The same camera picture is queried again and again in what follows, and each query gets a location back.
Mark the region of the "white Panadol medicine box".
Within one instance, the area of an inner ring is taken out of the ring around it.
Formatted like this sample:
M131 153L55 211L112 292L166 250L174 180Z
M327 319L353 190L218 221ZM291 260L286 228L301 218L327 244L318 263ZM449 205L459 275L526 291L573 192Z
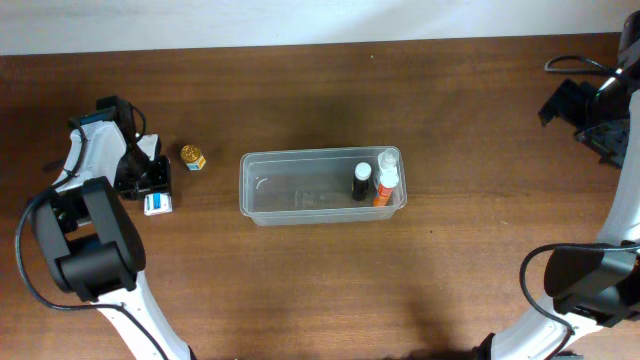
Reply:
M172 198L168 192L152 193L144 197L143 205L146 216L155 216L173 211Z

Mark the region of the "small gold-lidded balm jar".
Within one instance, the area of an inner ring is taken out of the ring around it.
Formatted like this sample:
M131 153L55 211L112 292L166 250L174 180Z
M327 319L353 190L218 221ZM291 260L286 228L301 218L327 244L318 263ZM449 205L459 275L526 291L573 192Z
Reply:
M201 149L195 145L185 145L182 147L181 159L190 171L199 171L206 164L206 158Z

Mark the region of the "orange tube with white cap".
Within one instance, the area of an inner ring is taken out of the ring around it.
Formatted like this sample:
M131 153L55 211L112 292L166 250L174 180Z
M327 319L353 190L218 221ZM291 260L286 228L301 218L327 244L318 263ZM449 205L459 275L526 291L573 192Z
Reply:
M379 175L376 195L373 200L373 206L386 206L398 183L399 176L396 172L381 172Z

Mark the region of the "white plastic bottle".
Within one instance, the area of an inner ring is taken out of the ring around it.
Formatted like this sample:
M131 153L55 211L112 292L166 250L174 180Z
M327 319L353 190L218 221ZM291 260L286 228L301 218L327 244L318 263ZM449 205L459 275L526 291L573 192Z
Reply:
M399 151L395 148L387 148L378 154L373 178L375 188L378 188L380 183L391 187L395 187L399 183L398 162Z

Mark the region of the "dark syrup bottle white cap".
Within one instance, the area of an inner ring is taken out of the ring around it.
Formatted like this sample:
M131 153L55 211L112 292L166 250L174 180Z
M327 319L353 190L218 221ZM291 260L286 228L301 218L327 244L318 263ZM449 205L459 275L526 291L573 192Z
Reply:
M369 179L372 167L367 162L360 162L354 169L352 181L352 198L354 201L363 201L369 191Z

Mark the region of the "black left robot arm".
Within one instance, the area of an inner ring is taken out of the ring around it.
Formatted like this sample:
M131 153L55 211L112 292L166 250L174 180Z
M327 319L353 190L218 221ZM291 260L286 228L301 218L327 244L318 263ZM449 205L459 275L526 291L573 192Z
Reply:
M48 271L77 305L55 304L32 285L32 296L62 312L97 310L138 359L191 359L171 328L145 275L142 239L122 203L142 201L147 214L168 213L171 167L144 114L116 95L95 112L70 120L72 142L58 179L27 205L16 227L32 226Z

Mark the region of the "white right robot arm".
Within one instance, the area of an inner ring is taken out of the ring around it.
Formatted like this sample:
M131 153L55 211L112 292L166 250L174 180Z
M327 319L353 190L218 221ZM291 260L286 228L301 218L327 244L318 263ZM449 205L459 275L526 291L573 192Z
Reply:
M544 66L567 77L540 109L543 125L561 118L577 142L620 169L616 194L595 242L540 246L523 259L519 285L529 310L506 330L489 334L471 359L571 359L576 340L639 318L639 14L624 22L617 64L579 57L578 68ZM602 76L594 87L573 75Z

